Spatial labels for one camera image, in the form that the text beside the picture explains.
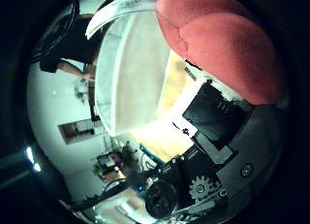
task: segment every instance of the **cable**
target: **cable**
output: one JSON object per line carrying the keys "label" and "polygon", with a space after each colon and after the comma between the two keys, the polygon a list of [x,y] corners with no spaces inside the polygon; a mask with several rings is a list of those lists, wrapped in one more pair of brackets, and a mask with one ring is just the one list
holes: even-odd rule
{"label": "cable", "polygon": [[104,188],[103,193],[104,193],[104,192],[107,192],[109,186],[111,186],[113,183],[118,182],[118,181],[125,181],[125,180],[126,180],[126,178],[116,178],[116,179],[110,181],[110,182],[106,185],[106,187]]}
{"label": "cable", "polygon": [[144,166],[143,166],[143,157],[144,157],[145,153],[142,154],[140,160],[139,160],[139,163],[140,163],[140,166],[141,166],[141,169],[144,171]]}

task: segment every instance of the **red cushion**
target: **red cushion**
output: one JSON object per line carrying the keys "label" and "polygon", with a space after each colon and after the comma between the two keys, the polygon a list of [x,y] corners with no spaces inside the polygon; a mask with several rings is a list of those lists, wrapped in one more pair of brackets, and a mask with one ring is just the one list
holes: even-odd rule
{"label": "red cushion", "polygon": [[253,105],[286,94],[273,48],[252,15],[235,0],[158,0],[158,20],[170,47]]}

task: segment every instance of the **black gear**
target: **black gear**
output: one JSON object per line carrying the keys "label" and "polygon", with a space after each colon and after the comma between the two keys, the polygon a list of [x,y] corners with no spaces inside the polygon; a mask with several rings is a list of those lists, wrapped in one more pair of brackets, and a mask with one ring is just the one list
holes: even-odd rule
{"label": "black gear", "polygon": [[220,183],[218,181],[213,182],[207,176],[196,176],[196,179],[193,179],[192,185],[190,185],[190,194],[198,202],[210,193],[217,191],[219,187]]}

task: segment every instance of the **white wall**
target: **white wall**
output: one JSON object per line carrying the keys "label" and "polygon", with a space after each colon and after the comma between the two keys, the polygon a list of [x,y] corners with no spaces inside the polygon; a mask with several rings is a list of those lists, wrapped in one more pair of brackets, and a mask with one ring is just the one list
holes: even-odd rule
{"label": "white wall", "polygon": [[62,174],[85,170],[91,158],[103,150],[102,137],[65,144],[58,125],[90,118],[88,104],[75,96],[78,78],[57,71],[56,74],[31,68],[28,79],[28,112],[35,136],[49,160]]}
{"label": "white wall", "polygon": [[[105,0],[79,0],[80,13],[94,13]],[[64,10],[62,15],[71,9]],[[40,71],[31,67],[27,85],[28,113],[34,134],[51,163],[63,174],[75,200],[92,196],[102,189],[102,182],[92,174],[90,159],[106,148],[102,137],[66,145],[58,125],[90,118],[89,106],[75,96],[78,78],[57,71]]]}
{"label": "white wall", "polygon": [[65,176],[74,201],[80,201],[84,196],[93,197],[101,194],[104,184],[91,170],[92,167],[89,167],[84,171]]}

